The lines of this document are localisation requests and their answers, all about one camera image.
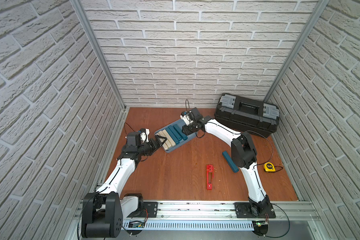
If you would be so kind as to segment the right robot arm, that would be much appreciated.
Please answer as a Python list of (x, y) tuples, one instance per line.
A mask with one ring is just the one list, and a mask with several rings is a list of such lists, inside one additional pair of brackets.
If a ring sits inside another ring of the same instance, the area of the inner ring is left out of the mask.
[(274, 218), (274, 208), (259, 177), (257, 150), (251, 135), (232, 130), (209, 116), (204, 117), (197, 108), (182, 112), (180, 118), (185, 122), (182, 128), (185, 135), (202, 130), (231, 147), (233, 163), (242, 172), (248, 188), (250, 214), (256, 218)]

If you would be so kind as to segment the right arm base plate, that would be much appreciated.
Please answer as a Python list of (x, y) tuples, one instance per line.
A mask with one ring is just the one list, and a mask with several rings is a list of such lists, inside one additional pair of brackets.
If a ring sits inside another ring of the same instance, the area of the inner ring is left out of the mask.
[(268, 202), (252, 203), (252, 202), (235, 202), (236, 216), (238, 219), (254, 218), (254, 219), (275, 219), (276, 213), (273, 205)]

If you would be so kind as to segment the blue plastic storage tray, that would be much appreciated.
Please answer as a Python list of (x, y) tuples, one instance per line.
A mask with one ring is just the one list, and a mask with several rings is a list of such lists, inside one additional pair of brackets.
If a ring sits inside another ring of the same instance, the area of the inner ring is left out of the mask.
[[(158, 132), (160, 132), (160, 131), (162, 131), (162, 130), (167, 130), (168, 127), (171, 126), (171, 125), (179, 125), (179, 127), (182, 129), (182, 126), (185, 125), (185, 122), (184, 122), (182, 119), (177, 120), (177, 121), (175, 121), (175, 122), (173, 122), (173, 123), (171, 123), (171, 124), (169, 124), (169, 125), (161, 128), (161, 129), (157, 130), (157, 131), (155, 132), (155, 135), (157, 135)], [(189, 136), (187, 136), (187, 137), (188, 137), (188, 139), (187, 139), (186, 141), (180, 141), (179, 144), (175, 145), (175, 146), (172, 147), (172, 148), (169, 148), (169, 149), (168, 149), (167, 151), (165, 151), (165, 152), (166, 152), (166, 153), (170, 153), (170, 152), (172, 152), (173, 150), (175, 150), (175, 149), (179, 148), (180, 146), (184, 145), (185, 143), (189, 142), (190, 140), (192, 140), (193, 138), (196, 137), (196, 133), (193, 133), (193, 134), (191, 134), (191, 135), (189, 135)]]

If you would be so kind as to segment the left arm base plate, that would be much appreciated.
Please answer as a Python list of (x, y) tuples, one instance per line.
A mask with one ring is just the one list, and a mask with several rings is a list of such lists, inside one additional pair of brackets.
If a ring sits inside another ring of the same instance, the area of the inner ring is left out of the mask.
[(158, 212), (158, 202), (146, 202), (143, 204), (143, 218), (156, 218)]

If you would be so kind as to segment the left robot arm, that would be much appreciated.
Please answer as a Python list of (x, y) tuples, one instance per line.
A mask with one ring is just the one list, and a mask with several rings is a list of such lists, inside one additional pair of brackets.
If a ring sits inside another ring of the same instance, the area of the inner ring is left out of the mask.
[(116, 238), (123, 221), (137, 210), (143, 211), (143, 198), (132, 194), (120, 198), (120, 194), (142, 161), (142, 156), (151, 156), (161, 148), (167, 137), (156, 135), (149, 139), (149, 130), (140, 129), (126, 136), (118, 163), (107, 180), (93, 193), (83, 199), (81, 233), (78, 238)]

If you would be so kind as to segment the teal pliers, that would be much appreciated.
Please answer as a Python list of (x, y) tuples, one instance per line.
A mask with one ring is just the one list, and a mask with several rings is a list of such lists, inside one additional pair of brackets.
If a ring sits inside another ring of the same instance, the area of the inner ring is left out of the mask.
[(177, 136), (178, 140), (183, 141), (184, 139), (182, 137), (182, 134), (178, 130), (178, 126), (177, 125), (171, 125), (171, 127), (173, 128), (173, 132)]
[(236, 166), (236, 164), (233, 162), (231, 156), (228, 154), (227, 151), (222, 152), (222, 155), (226, 162), (228, 163), (229, 167), (234, 173), (237, 173), (239, 171), (239, 168)]
[(176, 145), (180, 143), (182, 138), (179, 136), (179, 134), (176, 132), (173, 126), (169, 126), (167, 129), (167, 132), (171, 135), (173, 140), (175, 141)]
[(174, 125), (174, 129), (181, 136), (182, 140), (186, 141), (188, 139), (188, 137), (182, 132), (182, 129), (179, 127), (179, 125)]

